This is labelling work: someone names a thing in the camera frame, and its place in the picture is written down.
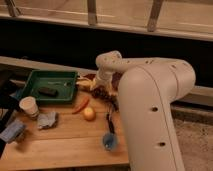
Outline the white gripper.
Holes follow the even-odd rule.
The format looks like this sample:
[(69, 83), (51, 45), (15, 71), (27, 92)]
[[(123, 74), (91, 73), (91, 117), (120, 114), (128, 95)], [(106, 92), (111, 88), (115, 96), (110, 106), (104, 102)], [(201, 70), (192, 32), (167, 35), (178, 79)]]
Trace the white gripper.
[(109, 89), (111, 85), (112, 74), (103, 69), (99, 69), (95, 76), (96, 86), (104, 86)]

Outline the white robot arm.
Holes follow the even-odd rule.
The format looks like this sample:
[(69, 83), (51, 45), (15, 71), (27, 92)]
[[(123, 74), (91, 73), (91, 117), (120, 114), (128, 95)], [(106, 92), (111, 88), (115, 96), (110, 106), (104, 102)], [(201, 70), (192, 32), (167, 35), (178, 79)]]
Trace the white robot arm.
[(96, 83), (107, 85), (122, 74), (118, 105), (131, 171), (185, 171), (170, 104), (195, 85), (185, 60), (124, 58), (118, 51), (96, 57)]

